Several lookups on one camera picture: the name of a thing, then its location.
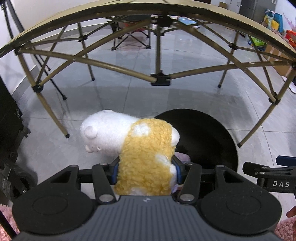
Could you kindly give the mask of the white and yellow plush toy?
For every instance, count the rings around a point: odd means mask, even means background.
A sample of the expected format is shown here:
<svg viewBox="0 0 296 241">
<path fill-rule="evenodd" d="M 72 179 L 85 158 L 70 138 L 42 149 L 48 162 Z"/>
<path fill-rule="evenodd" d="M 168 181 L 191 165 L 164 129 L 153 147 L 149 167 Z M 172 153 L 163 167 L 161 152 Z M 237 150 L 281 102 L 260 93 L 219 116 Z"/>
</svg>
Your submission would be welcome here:
<svg viewBox="0 0 296 241">
<path fill-rule="evenodd" d="M 112 110 L 88 116 L 80 126 L 88 153 L 119 158 L 117 195 L 163 196 L 177 189 L 177 169 L 171 160 L 179 132 L 165 120 L 136 118 Z"/>
</svg>

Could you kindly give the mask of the black round trash bin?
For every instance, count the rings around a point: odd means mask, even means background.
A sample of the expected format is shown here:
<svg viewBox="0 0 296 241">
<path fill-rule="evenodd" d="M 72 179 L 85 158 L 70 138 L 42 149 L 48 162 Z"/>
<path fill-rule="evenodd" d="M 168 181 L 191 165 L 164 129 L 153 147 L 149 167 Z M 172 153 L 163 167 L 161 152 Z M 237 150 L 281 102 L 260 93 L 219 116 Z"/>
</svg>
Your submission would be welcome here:
<svg viewBox="0 0 296 241">
<path fill-rule="evenodd" d="M 176 152 L 186 154 L 190 161 L 204 169 L 224 165 L 238 169 L 236 145 L 230 133 L 215 118 L 194 109 L 171 109 L 155 118 L 170 123 L 180 135 Z"/>
</svg>

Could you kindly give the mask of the green packaged bag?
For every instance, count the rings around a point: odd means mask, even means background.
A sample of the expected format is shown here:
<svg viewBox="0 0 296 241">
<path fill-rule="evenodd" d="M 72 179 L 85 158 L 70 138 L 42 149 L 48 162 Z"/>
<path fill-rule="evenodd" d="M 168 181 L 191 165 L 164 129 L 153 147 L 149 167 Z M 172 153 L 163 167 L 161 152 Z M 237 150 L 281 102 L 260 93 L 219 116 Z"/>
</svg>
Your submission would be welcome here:
<svg viewBox="0 0 296 241">
<path fill-rule="evenodd" d="M 265 46 L 265 42 L 263 42 L 260 39 L 257 39 L 255 37 L 251 37 L 250 39 L 254 42 L 255 46 L 257 46 L 257 47 L 264 47 Z"/>
</svg>

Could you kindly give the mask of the red gift box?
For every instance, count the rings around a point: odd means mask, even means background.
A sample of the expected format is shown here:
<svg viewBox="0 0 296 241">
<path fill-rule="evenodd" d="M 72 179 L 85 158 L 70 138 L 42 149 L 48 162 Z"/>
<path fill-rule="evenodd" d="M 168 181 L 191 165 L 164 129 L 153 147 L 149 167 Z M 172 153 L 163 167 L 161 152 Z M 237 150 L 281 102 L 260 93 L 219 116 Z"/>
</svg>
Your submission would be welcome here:
<svg viewBox="0 0 296 241">
<path fill-rule="evenodd" d="M 296 32 L 291 30 L 286 30 L 285 38 L 288 40 L 289 44 L 296 48 Z"/>
</svg>

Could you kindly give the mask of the blue gift bag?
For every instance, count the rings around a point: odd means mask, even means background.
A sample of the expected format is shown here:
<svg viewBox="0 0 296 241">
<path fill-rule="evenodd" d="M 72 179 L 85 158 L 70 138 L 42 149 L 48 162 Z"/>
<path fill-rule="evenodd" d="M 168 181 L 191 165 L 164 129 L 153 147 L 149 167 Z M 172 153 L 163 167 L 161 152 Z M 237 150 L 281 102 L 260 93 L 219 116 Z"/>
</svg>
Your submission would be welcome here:
<svg viewBox="0 0 296 241">
<path fill-rule="evenodd" d="M 265 24 L 267 24 L 267 27 L 269 29 L 276 30 L 279 33 L 283 32 L 282 15 L 280 15 L 270 9 L 266 9 L 263 22 Z"/>
</svg>

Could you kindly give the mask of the black folding chair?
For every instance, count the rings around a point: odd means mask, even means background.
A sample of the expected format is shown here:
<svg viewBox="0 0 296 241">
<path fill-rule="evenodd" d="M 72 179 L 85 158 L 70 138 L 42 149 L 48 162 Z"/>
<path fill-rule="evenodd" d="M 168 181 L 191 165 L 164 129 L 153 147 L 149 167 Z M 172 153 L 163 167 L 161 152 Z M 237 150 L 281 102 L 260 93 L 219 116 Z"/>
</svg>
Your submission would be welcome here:
<svg viewBox="0 0 296 241">
<path fill-rule="evenodd" d="M 110 25 L 112 32 L 115 33 L 129 27 L 130 25 L 136 24 L 146 19 L 150 19 L 151 15 L 114 16 L 113 18 L 115 22 L 112 22 Z M 145 42 L 134 36 L 135 33 L 142 33 L 144 35 Z M 146 28 L 139 28 L 131 32 L 124 33 L 123 35 L 120 35 L 117 39 L 114 39 L 111 50 L 117 50 L 119 46 L 128 38 L 133 38 L 141 45 L 143 45 L 146 49 L 151 49 L 151 31 L 147 30 Z"/>
</svg>

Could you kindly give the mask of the grey refrigerator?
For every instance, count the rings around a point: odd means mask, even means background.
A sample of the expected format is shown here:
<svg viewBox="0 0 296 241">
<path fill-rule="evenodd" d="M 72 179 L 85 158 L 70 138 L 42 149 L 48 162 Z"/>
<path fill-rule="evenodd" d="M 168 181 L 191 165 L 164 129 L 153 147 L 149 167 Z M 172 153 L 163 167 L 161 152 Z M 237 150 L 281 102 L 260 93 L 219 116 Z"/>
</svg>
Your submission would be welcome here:
<svg viewBox="0 0 296 241">
<path fill-rule="evenodd" d="M 274 11 L 277 0 L 242 0 L 239 14 L 261 23 L 267 9 Z"/>
</svg>

